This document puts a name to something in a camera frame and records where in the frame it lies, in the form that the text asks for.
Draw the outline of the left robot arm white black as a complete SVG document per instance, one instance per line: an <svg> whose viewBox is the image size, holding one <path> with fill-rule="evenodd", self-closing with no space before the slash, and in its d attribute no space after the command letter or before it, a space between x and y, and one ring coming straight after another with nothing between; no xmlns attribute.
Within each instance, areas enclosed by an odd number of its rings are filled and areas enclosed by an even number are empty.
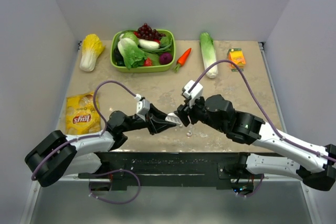
<svg viewBox="0 0 336 224"><path fill-rule="evenodd" d="M152 104L144 114L126 115L122 111L114 111L106 129L97 133L65 135L60 130L51 132L26 155L25 163L33 173L32 180L43 187L72 173L91 173L103 178L108 174L109 165L96 157L90 165L84 165L84 157L119 148L128 139L125 132L148 129L154 135L181 123L175 113L165 114Z"/></svg>

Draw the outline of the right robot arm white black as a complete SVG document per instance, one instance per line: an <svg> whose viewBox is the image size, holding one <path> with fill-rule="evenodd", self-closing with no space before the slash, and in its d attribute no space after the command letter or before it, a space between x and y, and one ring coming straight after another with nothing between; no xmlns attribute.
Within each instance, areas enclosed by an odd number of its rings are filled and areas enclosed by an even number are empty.
<svg viewBox="0 0 336 224"><path fill-rule="evenodd" d="M275 156L246 155L234 165L234 173L239 178L274 174L298 179L320 191L329 191L335 183L334 145L311 144L279 131L262 118L235 110L219 94L207 99L200 97L193 105L180 105L176 114L185 126L202 122L236 143L276 153Z"/></svg>

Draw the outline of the white earbud charging case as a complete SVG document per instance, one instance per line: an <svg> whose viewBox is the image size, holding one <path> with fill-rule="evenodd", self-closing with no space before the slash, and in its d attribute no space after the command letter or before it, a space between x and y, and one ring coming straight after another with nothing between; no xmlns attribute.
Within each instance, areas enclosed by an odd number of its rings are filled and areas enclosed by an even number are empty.
<svg viewBox="0 0 336 224"><path fill-rule="evenodd" d="M183 124L180 118L174 112L167 114L167 116L165 117L165 121L174 123L176 125Z"/></svg>

